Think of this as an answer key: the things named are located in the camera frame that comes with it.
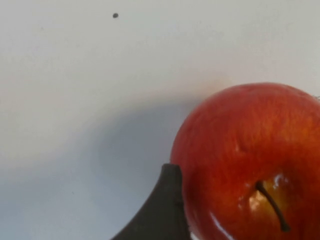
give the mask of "red apple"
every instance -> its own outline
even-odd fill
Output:
[[[278,83],[222,90],[184,121],[171,163],[201,240],[320,240],[315,97]]]

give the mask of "apple stem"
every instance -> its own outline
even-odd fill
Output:
[[[281,210],[279,209],[278,205],[276,204],[275,200],[270,196],[270,194],[265,189],[263,181],[258,181],[255,184],[255,189],[257,189],[260,193],[262,193],[271,204],[272,208],[274,209],[276,215],[279,218],[281,231],[289,232],[291,230],[290,226],[287,224],[285,217],[282,214]]]

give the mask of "white surface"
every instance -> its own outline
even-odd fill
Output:
[[[271,81],[318,95],[319,7],[2,1],[0,239],[111,238],[149,195],[183,119],[221,88]]]

